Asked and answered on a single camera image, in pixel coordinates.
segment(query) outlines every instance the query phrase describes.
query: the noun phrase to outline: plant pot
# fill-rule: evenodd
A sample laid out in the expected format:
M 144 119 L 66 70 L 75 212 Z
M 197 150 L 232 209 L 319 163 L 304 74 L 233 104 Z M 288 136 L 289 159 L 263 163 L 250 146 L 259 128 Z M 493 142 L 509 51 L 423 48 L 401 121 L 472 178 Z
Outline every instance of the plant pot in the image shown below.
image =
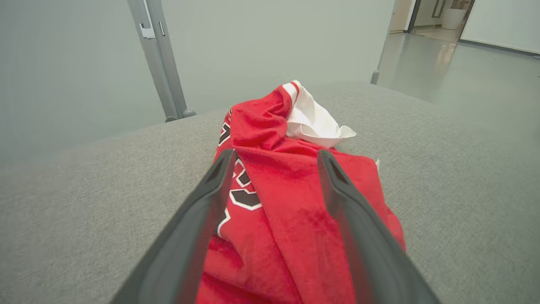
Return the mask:
M 455 30 L 460 26 L 467 10 L 445 9 L 442 14 L 442 28 Z

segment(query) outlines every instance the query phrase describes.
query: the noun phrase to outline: white cloth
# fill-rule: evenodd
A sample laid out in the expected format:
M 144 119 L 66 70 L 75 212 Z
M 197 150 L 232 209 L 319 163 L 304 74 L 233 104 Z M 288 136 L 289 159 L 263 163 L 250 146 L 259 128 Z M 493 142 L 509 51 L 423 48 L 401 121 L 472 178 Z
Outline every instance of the white cloth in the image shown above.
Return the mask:
M 356 132 L 348 126 L 340 127 L 300 82 L 294 81 L 294 83 L 298 90 L 293 83 L 283 85 L 293 100 L 293 109 L 287 117 L 286 135 L 288 137 L 300 138 L 330 148 L 356 135 Z

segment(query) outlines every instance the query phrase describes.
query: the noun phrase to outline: red fabric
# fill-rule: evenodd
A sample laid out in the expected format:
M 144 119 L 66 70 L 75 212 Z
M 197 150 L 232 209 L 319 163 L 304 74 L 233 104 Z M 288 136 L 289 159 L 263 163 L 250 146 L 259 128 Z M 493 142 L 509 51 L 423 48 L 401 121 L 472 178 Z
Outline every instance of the red fabric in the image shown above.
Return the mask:
M 221 237 L 210 240 L 198 303 L 354 302 L 339 227 L 323 201 L 316 161 L 322 147 L 285 136 L 292 106 L 280 86 L 262 99 L 235 105 L 225 117 L 216 156 L 237 150 L 241 162 L 231 192 L 247 192 L 229 196 L 230 217 L 224 215 Z M 375 162 L 331 151 L 404 249 Z M 244 168 L 248 179 L 243 174 L 238 180 Z

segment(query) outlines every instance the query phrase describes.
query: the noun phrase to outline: potted plant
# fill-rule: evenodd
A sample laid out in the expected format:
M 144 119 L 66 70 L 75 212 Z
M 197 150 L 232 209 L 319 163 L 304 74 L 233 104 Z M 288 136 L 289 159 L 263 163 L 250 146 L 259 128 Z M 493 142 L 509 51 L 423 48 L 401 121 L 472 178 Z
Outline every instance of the potted plant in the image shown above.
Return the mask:
M 467 3 L 467 0 L 453 0 L 452 6 L 449 9 L 445 9 L 442 14 L 442 28 L 448 30 L 457 29 L 467 12 L 464 9 Z

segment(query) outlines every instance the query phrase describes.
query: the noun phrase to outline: gray fabric surface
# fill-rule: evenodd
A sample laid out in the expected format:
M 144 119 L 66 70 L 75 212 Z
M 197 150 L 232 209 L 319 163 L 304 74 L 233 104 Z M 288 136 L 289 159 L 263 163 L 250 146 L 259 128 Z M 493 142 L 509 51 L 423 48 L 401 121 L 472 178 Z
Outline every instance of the gray fabric surface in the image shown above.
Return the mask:
M 442 302 L 538 302 L 538 156 L 377 86 L 308 90 L 358 133 L 340 150 L 381 160 L 408 254 Z M 212 162 L 224 113 L 2 173 L 0 302 L 108 302 Z

